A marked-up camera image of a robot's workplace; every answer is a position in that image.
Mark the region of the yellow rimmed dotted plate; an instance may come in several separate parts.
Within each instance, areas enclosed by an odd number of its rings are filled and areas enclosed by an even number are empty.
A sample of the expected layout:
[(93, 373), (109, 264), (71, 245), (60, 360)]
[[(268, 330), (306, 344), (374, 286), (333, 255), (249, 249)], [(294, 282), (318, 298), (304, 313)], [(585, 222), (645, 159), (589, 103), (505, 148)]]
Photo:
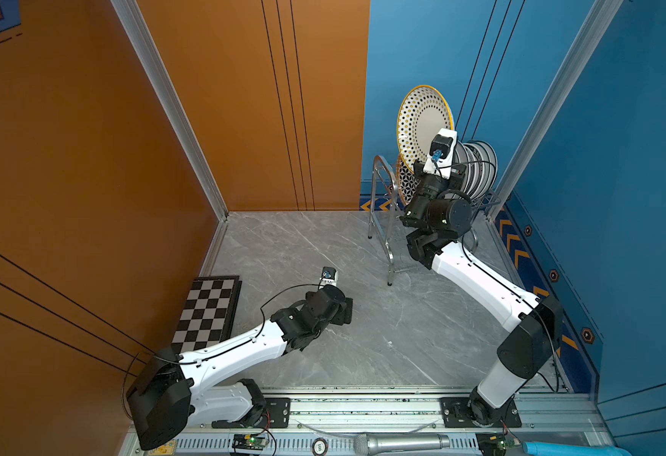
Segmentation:
[(396, 133), (401, 161), (410, 172), (414, 163), (426, 160), (439, 131), (454, 126), (449, 104), (435, 87), (418, 85), (409, 91), (399, 109)]

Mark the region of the silver wire dish rack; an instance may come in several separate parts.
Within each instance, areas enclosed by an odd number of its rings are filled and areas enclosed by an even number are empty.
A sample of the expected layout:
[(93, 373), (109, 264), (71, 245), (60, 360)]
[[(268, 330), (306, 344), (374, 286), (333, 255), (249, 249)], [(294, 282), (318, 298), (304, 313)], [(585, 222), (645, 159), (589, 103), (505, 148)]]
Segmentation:
[(433, 174), (426, 173), (421, 163), (414, 169), (406, 185), (401, 165), (394, 168), (381, 155), (373, 161), (367, 235), (378, 239), (384, 249), (389, 286), (401, 271), (391, 247), (396, 222), (412, 230), (406, 236), (412, 260), (431, 267), (445, 245), (471, 231), (479, 212), (501, 201), (487, 184), (496, 171), (492, 160), (454, 163), (449, 178), (444, 176), (445, 166), (436, 166)]

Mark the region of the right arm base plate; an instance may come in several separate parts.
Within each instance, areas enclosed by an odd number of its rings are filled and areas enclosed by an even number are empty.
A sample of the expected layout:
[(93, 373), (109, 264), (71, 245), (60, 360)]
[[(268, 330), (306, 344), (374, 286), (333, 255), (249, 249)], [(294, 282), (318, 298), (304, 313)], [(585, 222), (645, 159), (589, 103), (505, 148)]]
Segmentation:
[(447, 429), (522, 427), (519, 410), (513, 398), (498, 409), (492, 408), (484, 400), (464, 396), (443, 397), (439, 405)]

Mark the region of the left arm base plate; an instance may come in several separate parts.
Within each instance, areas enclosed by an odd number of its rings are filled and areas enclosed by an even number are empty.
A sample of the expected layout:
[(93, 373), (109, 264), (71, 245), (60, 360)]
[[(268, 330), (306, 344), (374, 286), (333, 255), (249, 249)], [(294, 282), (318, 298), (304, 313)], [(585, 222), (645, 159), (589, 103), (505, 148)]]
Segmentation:
[(286, 429), (289, 426), (290, 399), (266, 398), (254, 403), (251, 410), (237, 421), (215, 421), (214, 429)]

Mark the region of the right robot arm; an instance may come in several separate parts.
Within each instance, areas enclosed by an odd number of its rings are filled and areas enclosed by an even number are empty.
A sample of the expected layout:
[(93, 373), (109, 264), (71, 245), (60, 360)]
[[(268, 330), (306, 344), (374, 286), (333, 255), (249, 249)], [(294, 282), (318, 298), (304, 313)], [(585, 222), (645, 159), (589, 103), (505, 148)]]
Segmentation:
[(413, 229), (406, 237), (412, 260), (462, 288), (508, 332), (468, 399), (470, 419), (490, 427), (505, 419), (515, 394), (557, 357), (563, 307), (553, 296), (539, 298), (517, 287), (471, 253), (463, 240), (471, 218), (466, 194), (438, 172), (422, 172), (401, 222)]

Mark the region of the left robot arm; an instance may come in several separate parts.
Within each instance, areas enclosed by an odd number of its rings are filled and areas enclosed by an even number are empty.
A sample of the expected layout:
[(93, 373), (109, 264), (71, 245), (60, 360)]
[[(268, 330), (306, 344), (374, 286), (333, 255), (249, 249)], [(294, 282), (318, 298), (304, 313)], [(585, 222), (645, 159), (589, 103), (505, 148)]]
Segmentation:
[(141, 450), (155, 450), (190, 426), (260, 424), (266, 399), (259, 386), (251, 379), (228, 386), (226, 380), (304, 351), (329, 325), (347, 325), (352, 315), (352, 298), (326, 284), (241, 336), (180, 355), (170, 347), (158, 351), (125, 393)]

